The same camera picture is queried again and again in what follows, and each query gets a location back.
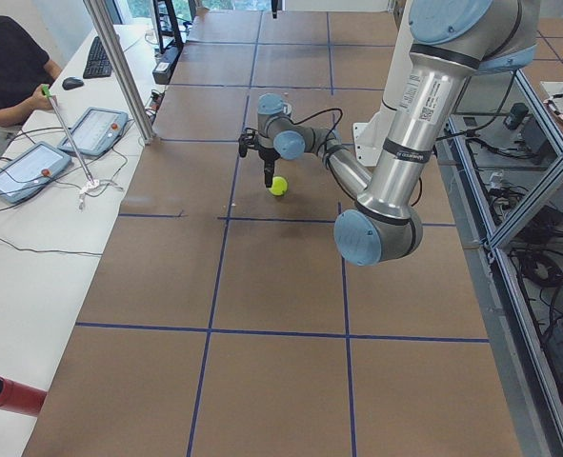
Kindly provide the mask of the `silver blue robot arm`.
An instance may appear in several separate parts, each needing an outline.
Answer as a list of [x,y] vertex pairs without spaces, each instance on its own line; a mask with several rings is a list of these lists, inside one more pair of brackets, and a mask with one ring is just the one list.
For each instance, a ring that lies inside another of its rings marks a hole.
[[403,21],[412,36],[412,69],[373,171],[331,129],[295,123],[277,94],[258,100],[255,145],[294,160],[319,157],[353,199],[335,220],[341,256],[371,266],[414,252],[423,236],[410,198],[465,81],[477,73],[531,63],[540,15],[537,1],[414,1]]

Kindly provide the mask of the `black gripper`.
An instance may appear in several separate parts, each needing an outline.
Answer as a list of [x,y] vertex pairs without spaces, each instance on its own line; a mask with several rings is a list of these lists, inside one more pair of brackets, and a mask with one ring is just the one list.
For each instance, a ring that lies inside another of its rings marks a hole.
[[272,182],[275,172],[275,161],[277,160],[277,151],[274,147],[266,147],[262,144],[257,144],[256,149],[259,157],[264,161],[264,183],[266,188],[272,187]]

